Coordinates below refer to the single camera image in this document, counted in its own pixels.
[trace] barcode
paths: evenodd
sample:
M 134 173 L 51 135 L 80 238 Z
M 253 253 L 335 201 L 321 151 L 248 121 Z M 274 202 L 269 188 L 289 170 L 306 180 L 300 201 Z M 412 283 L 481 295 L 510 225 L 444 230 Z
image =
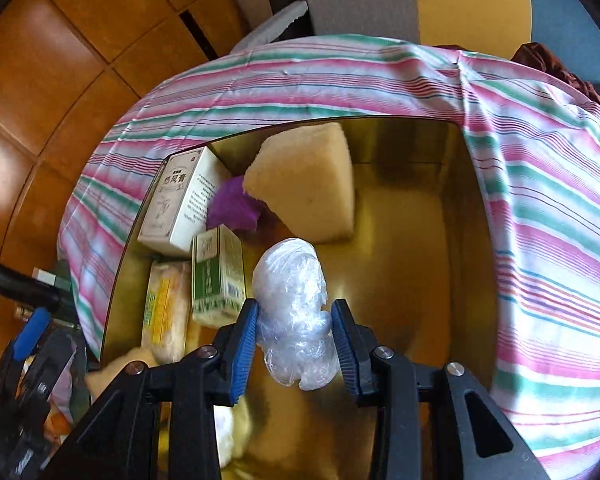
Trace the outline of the barcode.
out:
M 231 283 L 226 284 L 226 293 L 232 298 L 235 298 L 236 300 L 240 300 L 242 296 L 240 294 L 240 289 L 235 285 L 232 285 Z
M 142 323 L 145 326 L 151 325 L 151 318 L 154 315 L 155 294 L 151 290 L 146 292 L 146 301 L 144 302 L 144 317 Z

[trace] yellow and white package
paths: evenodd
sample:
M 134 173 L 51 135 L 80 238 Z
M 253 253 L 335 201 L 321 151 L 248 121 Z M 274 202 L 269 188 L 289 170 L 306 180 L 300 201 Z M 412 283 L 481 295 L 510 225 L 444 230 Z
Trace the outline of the yellow and white package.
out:
M 154 263 L 144 305 L 142 346 L 160 364 L 182 359 L 191 307 L 191 264 Z

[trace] cardboard box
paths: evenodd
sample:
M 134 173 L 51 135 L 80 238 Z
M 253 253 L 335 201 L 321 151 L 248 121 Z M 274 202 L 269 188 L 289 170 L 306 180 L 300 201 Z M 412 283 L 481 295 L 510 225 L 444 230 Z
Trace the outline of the cardboard box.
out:
M 189 256 L 193 237 L 206 230 L 206 212 L 231 173 L 204 146 L 172 156 L 160 176 L 138 241 L 167 256 Z
M 191 294 L 191 315 L 201 324 L 223 326 L 240 313 L 246 299 L 242 244 L 224 224 L 193 241 Z

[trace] pink and green stripes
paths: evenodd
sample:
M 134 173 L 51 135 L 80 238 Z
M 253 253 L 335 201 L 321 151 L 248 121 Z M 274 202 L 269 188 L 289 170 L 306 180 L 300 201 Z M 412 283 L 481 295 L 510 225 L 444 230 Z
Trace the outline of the pink and green stripes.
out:
M 59 251 L 96 354 L 116 269 L 160 162 L 267 124 L 360 114 L 457 123 L 474 160 L 500 297 L 493 396 L 553 479 L 600 457 L 600 108 L 481 54 L 322 36 L 234 54 L 155 88 L 97 147 Z

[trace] green and white box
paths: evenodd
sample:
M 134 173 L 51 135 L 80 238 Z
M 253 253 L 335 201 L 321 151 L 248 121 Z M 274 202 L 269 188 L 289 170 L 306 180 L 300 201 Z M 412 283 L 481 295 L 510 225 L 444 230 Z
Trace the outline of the green and white box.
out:
M 242 244 L 224 224 L 193 240 L 191 295 L 192 318 L 200 324 L 220 327 L 240 313 L 247 297 Z

